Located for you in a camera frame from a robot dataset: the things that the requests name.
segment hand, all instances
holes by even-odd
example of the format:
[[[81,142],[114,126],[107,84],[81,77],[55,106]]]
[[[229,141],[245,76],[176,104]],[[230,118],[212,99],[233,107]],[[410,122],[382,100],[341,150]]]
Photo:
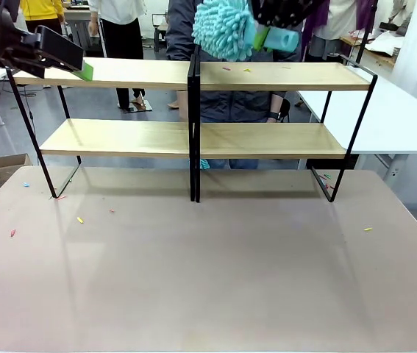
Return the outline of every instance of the hand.
[[[99,26],[97,25],[97,19],[91,19],[89,22],[89,34],[96,36],[99,33]]]

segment wooden shelf board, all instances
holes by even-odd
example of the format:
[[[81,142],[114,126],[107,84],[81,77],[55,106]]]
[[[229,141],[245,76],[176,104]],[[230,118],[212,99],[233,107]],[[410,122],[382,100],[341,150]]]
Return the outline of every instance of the wooden shelf board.
[[[94,68],[89,82],[57,68],[47,69],[45,79],[22,71],[14,76],[15,81],[23,85],[187,89],[187,61],[101,57],[86,57],[85,61]],[[202,63],[201,81],[202,90],[367,90],[369,86],[338,63]]]
[[[202,124],[203,158],[342,158],[322,124]],[[44,154],[188,157],[186,123],[68,119],[40,147]]]
[[[370,85],[339,63],[201,63],[200,80],[202,90],[368,90]]]
[[[40,149],[73,156],[188,157],[187,124],[67,119]]]
[[[343,158],[323,124],[202,124],[202,158]]]
[[[93,80],[84,81],[73,74],[49,68],[45,79],[21,71],[14,75],[22,85],[69,85],[100,88],[154,88],[168,90],[187,89],[187,61],[131,60],[86,57],[93,66]]]

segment dark jacket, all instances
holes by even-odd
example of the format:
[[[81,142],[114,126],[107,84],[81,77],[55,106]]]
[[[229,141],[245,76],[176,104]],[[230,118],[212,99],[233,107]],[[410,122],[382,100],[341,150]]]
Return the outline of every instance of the dark jacket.
[[[195,45],[192,38],[192,25],[196,5],[202,0],[170,0],[168,9],[169,28],[166,35],[167,56],[170,60],[190,60]],[[294,28],[301,33],[301,26]],[[283,51],[253,51],[247,62],[293,62],[300,59],[301,46],[294,53]],[[201,61],[222,61],[205,51],[200,53]],[[200,98],[203,121],[259,121],[270,110],[272,92],[245,91],[202,91]],[[285,92],[275,94],[283,97]]]

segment gray floor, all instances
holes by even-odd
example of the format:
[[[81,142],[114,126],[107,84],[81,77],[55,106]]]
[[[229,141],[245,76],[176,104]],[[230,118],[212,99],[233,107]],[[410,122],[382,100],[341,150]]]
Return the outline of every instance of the gray floor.
[[[146,59],[156,56],[152,49],[145,50]],[[164,51],[157,59],[164,60]],[[11,141],[17,153],[28,153],[34,164],[37,156],[26,131],[23,119],[17,108],[8,82],[0,82],[0,114],[5,127],[0,127],[0,157],[14,154],[8,141]],[[36,90],[36,96],[27,98],[32,111],[38,143],[42,143],[64,121],[65,116],[56,87],[43,89],[41,86],[27,86],[26,91]],[[121,119],[143,121],[178,121],[178,111],[170,110],[167,103],[175,99],[175,92],[147,90],[146,98],[153,111],[147,113],[124,114],[117,108],[114,89],[110,88],[68,88],[65,90],[66,101],[73,118]],[[299,100],[296,93],[288,93],[292,105]],[[292,107],[291,121],[308,122],[310,113],[306,107]],[[45,156],[47,165],[73,165],[73,157]],[[121,157],[84,157],[84,165],[108,166],[122,168],[187,168],[187,160],[158,158],[121,158]],[[298,160],[261,160],[261,169],[296,168]]]

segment black pants with white stripe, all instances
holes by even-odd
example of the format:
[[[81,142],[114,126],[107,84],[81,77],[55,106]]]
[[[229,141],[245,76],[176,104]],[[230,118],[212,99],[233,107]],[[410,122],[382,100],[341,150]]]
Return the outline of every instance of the black pants with white stripe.
[[[102,31],[105,40],[107,57],[118,59],[143,59],[143,42],[141,41],[140,23],[135,19],[130,24],[114,24],[102,20]],[[144,90],[133,88],[133,96],[144,96]],[[129,92],[127,88],[117,88],[120,108],[129,107]]]

